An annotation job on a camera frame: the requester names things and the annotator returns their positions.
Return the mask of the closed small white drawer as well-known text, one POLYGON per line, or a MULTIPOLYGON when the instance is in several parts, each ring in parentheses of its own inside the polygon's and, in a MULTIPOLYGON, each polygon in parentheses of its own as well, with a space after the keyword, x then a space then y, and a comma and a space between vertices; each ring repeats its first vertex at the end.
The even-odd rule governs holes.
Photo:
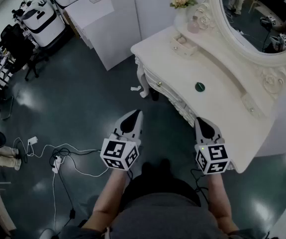
POLYGON ((246 110, 256 119, 264 119, 267 116, 262 112, 262 110, 257 106, 253 98, 249 93, 245 93, 241 96, 241 101, 246 108, 246 110))

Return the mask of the oval white-framed mirror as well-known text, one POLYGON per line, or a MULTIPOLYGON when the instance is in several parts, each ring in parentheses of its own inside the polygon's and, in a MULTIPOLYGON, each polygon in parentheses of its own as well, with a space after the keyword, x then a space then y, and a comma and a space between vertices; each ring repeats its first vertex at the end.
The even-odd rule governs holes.
POLYGON ((220 34, 277 98, 286 85, 286 0, 206 0, 220 34))

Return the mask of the person's grey shirt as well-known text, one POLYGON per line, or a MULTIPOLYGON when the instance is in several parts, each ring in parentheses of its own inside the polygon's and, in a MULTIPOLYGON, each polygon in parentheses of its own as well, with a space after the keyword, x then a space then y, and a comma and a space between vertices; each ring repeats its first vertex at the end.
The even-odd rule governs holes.
POLYGON ((61 239, 256 239, 251 229, 224 233, 206 208, 174 193, 155 193, 131 201, 106 232, 65 227, 61 239))

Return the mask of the white power strip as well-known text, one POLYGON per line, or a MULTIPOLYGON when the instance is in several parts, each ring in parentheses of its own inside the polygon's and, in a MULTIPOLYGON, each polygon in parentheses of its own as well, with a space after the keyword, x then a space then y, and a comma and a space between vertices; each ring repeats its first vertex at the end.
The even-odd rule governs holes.
POLYGON ((61 156, 55 156, 54 162, 53 162, 53 165, 52 165, 52 171, 53 171, 55 174, 58 174, 58 172, 59 172, 59 170, 60 170, 61 164, 62 164, 62 158, 61 158, 61 156))

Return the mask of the tall white cabinet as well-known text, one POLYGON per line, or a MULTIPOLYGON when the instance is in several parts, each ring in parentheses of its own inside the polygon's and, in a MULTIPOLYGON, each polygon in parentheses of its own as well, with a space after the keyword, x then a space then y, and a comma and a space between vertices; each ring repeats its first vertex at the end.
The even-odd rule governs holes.
POLYGON ((65 10, 106 70, 131 56, 131 47, 141 41, 135 0, 78 0, 65 10))

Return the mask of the white vase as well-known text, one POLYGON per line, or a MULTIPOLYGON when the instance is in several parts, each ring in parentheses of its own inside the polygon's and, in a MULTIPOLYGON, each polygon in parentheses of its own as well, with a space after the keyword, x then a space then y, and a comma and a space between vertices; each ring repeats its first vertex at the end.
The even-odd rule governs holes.
POLYGON ((174 19, 174 27, 177 31, 187 26, 189 21, 188 12, 189 8, 187 7, 177 9, 174 19))

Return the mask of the white ornate dressing table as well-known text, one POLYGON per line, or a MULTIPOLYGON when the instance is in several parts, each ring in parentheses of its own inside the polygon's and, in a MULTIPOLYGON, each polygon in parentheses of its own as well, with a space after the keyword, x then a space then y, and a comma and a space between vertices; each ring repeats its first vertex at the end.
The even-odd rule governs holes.
POLYGON ((256 119, 246 110, 240 90, 211 57, 202 52, 191 59, 176 54, 170 47, 170 38, 175 35, 176 30, 168 27, 131 47, 143 87, 141 96, 148 96, 153 88, 166 96, 190 125, 194 125, 196 117, 216 124, 225 139, 231 167, 242 173, 274 121, 256 119), (197 82, 205 85, 203 92, 195 89, 197 82))

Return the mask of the person's left forearm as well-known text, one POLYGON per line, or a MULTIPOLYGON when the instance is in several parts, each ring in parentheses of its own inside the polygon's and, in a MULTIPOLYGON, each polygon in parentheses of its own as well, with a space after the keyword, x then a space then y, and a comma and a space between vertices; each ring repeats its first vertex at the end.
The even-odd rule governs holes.
POLYGON ((103 232, 109 227, 118 214, 126 179, 126 171, 113 169, 94 205, 92 215, 82 226, 83 229, 103 232))

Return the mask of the black object under table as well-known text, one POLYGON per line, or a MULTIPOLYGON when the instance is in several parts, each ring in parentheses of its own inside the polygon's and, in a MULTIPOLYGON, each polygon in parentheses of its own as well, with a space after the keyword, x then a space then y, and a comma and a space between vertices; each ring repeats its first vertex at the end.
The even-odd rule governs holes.
POLYGON ((158 99, 159 99, 159 92, 157 92, 153 88, 150 88, 149 92, 150 92, 150 96, 151 96, 152 100, 155 101, 155 102, 158 101, 158 99))

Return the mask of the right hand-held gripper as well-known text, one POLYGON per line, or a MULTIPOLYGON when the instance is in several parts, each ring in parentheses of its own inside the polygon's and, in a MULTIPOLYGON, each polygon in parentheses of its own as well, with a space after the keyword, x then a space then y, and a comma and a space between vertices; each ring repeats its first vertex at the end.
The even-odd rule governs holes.
POLYGON ((225 172, 230 158, 225 148, 225 140, 221 137, 220 129, 211 121, 196 117, 195 130, 195 155, 194 159, 198 168, 204 175, 225 172))

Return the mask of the black office chair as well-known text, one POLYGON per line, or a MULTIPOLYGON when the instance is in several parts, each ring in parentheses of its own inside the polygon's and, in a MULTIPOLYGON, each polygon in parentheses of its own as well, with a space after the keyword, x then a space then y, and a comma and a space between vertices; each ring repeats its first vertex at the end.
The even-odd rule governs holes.
POLYGON ((42 61, 48 61, 48 54, 41 48, 36 48, 35 44, 27 37, 24 37, 19 24, 8 24, 0 34, 1 42, 4 48, 15 59, 15 62, 10 66, 9 72, 14 74, 21 70, 25 65, 28 66, 28 71, 25 80, 28 81, 28 75, 32 70, 35 77, 39 75, 36 71, 36 65, 42 61))

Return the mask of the small white drawer box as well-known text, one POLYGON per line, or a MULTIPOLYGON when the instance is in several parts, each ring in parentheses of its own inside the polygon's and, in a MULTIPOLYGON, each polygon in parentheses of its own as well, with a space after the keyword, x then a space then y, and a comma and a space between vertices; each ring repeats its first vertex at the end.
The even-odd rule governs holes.
POLYGON ((176 54, 180 55, 181 57, 185 59, 191 59, 197 53, 198 45, 187 37, 185 37, 186 39, 182 41, 186 41, 190 45, 190 47, 181 45, 180 43, 178 43, 178 41, 181 40, 179 39, 180 35, 182 34, 178 34, 170 38, 170 47, 176 54))

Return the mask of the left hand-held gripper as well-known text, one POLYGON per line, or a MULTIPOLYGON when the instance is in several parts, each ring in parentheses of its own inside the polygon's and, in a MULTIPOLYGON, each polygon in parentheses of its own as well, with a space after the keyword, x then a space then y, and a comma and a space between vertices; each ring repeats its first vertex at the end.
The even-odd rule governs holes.
POLYGON ((108 168, 128 171, 138 159, 143 112, 133 110, 118 119, 102 144, 100 157, 108 168))

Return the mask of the pink glass perfume bottle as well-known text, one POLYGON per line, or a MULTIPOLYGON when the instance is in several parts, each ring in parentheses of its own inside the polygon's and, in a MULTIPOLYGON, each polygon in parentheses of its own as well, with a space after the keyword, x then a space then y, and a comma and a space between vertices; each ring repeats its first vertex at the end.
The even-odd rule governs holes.
POLYGON ((193 16, 190 21, 188 22, 187 24, 187 30, 190 32, 190 33, 199 33, 199 30, 200 30, 200 26, 199 26, 199 23, 198 23, 198 17, 197 16, 193 16))

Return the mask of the person's right forearm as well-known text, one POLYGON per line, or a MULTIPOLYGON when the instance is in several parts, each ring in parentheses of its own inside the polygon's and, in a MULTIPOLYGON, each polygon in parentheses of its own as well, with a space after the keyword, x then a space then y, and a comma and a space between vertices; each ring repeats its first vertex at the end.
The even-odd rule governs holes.
POLYGON ((216 218, 218 227, 229 234, 239 228, 232 220, 232 209, 220 173, 207 175, 208 208, 216 218))

